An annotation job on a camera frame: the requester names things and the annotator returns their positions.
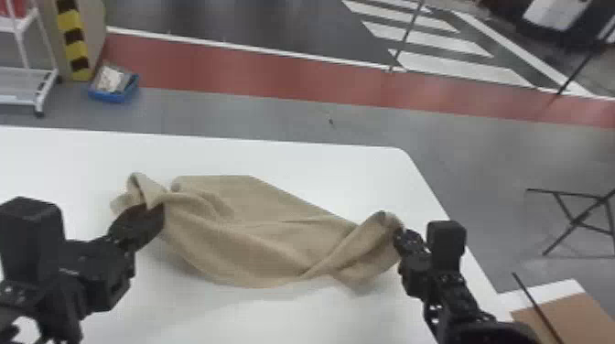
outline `white shelf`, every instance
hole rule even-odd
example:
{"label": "white shelf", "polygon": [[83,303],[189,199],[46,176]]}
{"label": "white shelf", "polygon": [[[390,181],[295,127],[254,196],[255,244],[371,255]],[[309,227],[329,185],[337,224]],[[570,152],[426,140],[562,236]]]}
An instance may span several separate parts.
{"label": "white shelf", "polygon": [[0,103],[37,106],[57,77],[58,70],[0,67]]}
{"label": "white shelf", "polygon": [[36,8],[31,8],[27,12],[27,16],[23,18],[15,19],[16,24],[17,24],[16,31],[15,31],[15,28],[13,27],[13,19],[6,17],[6,16],[0,16],[0,32],[15,33],[21,36],[24,33],[24,31],[27,30],[30,24],[32,24],[32,22],[37,16],[38,16],[38,10]]}

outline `towel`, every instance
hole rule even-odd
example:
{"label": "towel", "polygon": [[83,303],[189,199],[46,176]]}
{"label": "towel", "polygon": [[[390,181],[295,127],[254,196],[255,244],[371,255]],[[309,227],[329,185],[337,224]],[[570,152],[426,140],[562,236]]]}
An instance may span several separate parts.
{"label": "towel", "polygon": [[216,283],[264,288],[323,274],[358,284],[399,260],[392,213],[362,224],[334,215],[250,176],[177,177],[169,190],[141,173],[112,202],[119,214],[163,203],[161,238]]}

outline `white painted stripe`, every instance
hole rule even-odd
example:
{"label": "white painted stripe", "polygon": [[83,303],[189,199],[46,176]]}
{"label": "white painted stripe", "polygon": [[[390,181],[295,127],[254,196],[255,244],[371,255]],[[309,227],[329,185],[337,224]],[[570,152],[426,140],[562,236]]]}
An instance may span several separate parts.
{"label": "white painted stripe", "polygon": [[439,74],[477,81],[498,82],[508,85],[534,87],[529,81],[502,67],[487,66],[458,59],[444,59],[403,51],[399,62],[408,70]]}
{"label": "white painted stripe", "polygon": [[[537,58],[536,56],[530,54],[525,49],[519,47],[518,45],[510,41],[508,38],[496,32],[494,29],[486,26],[484,23],[479,21],[479,19],[475,18],[474,16],[471,16],[466,13],[460,13],[460,12],[454,12],[454,13],[461,19],[465,20],[468,24],[482,31],[482,33],[484,33],[485,35],[489,36],[496,42],[500,43],[502,46],[506,47],[513,54],[517,55],[519,58],[525,60],[525,62],[530,64],[532,67],[543,72],[544,75],[551,78],[551,80],[555,81],[557,84],[563,85],[568,79],[567,76],[560,73],[558,70],[554,69],[553,67],[549,66],[548,64],[546,64],[545,62]],[[579,85],[577,82],[574,82],[574,81],[570,83],[569,90],[571,90],[574,94],[578,94],[578,95],[586,95],[586,96],[592,95],[590,91],[586,90],[583,86]]]}
{"label": "white painted stripe", "polygon": [[[574,279],[567,279],[548,285],[533,286],[527,289],[539,305],[567,296],[585,293],[583,286]],[[521,289],[500,294],[498,297],[509,312],[532,307],[532,302]]]}
{"label": "white painted stripe", "polygon": [[[387,8],[381,8],[378,6],[366,5],[362,3],[356,3],[354,1],[344,0],[344,4],[352,11],[361,13],[368,16],[379,16],[386,19],[397,20],[405,23],[409,23],[412,20],[412,14],[390,10]],[[444,20],[428,18],[419,16],[416,19],[416,24],[421,27],[432,27],[440,30],[459,32],[449,23]]]}
{"label": "white painted stripe", "polygon": [[[395,41],[400,41],[404,37],[405,30],[400,27],[389,27],[387,25],[363,22],[363,24],[378,38],[387,38]],[[418,44],[421,46],[429,46],[454,50],[468,54],[482,55],[492,58],[493,55],[489,51],[481,48],[474,42],[469,42],[463,39],[448,38],[439,35],[427,34],[425,32],[411,31],[406,40],[408,43]]]}
{"label": "white painted stripe", "polygon": [[[409,9],[418,8],[418,4],[412,1],[405,1],[405,0],[372,0],[372,1],[382,3],[382,4],[396,5],[397,7],[409,8]],[[423,6],[423,8],[421,9],[421,12],[431,13],[431,11],[429,10],[429,8],[426,7],[426,5]]]}
{"label": "white painted stripe", "polygon": [[[388,70],[389,69],[388,65],[383,65],[379,63],[357,61],[353,59],[329,58],[326,56],[304,54],[300,52],[284,51],[284,50],[271,49],[271,48],[245,46],[241,44],[219,42],[216,40],[187,38],[187,37],[167,35],[167,34],[157,34],[155,32],[133,30],[131,28],[107,27],[107,31],[113,34],[138,36],[138,37],[143,37],[143,38],[153,38],[153,39],[160,39],[160,40],[165,40],[169,42],[189,43],[189,44],[208,46],[208,47],[217,47],[217,48],[229,48],[233,50],[251,51],[251,52],[257,52],[257,53],[262,53],[262,54],[267,54],[267,55],[277,55],[277,56],[284,56],[284,57],[296,58],[296,59],[311,59],[315,61],[336,63],[336,64],[348,65],[348,66],[374,68],[377,70]],[[402,69],[401,67],[395,67],[394,70],[403,71],[404,69]]]}

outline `tripod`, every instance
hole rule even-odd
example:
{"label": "tripod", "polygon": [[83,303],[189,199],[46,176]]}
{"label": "tripod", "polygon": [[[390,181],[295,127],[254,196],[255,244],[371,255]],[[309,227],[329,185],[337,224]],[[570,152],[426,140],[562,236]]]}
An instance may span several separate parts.
{"label": "tripod", "polygon": [[[597,195],[589,195],[583,193],[574,193],[574,192],[564,192],[564,191],[554,191],[554,190],[546,190],[543,188],[528,188],[528,192],[537,192],[537,193],[545,193],[549,195],[553,195],[556,199],[559,208],[564,212],[566,218],[568,219],[568,225],[566,226],[566,230],[562,235],[557,238],[555,242],[551,244],[546,250],[543,251],[543,255],[548,255],[551,251],[555,249],[557,245],[559,245],[565,238],[567,238],[573,231],[578,228],[583,228],[590,231],[596,231],[598,233],[609,235],[613,240],[613,250],[615,250],[615,225],[613,224],[613,212],[610,208],[610,199],[615,196],[615,189],[611,190],[608,194],[604,196]],[[577,216],[573,216],[566,203],[562,200],[562,196],[570,196],[581,199],[594,199],[594,203],[592,203],[589,207],[585,208],[580,214]],[[607,223],[609,224],[609,229],[604,230],[602,228],[598,228],[596,226],[592,226],[586,224],[584,221],[592,215],[592,213],[600,207],[604,207],[607,214]]]}

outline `concrete floor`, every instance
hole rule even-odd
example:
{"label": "concrete floor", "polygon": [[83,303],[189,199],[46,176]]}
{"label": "concrete floor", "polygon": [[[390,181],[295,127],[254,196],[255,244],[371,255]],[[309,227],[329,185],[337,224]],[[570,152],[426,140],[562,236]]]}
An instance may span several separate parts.
{"label": "concrete floor", "polygon": [[159,89],[141,89],[115,105],[90,100],[75,83],[53,89],[46,112],[37,120],[28,108],[0,107],[0,124],[402,148],[449,216],[468,228],[469,247],[498,291],[517,289],[512,271],[528,285],[576,278],[615,316],[612,241],[580,231],[541,257],[564,218],[549,197],[524,193],[529,187],[606,193],[615,186],[615,132]]}

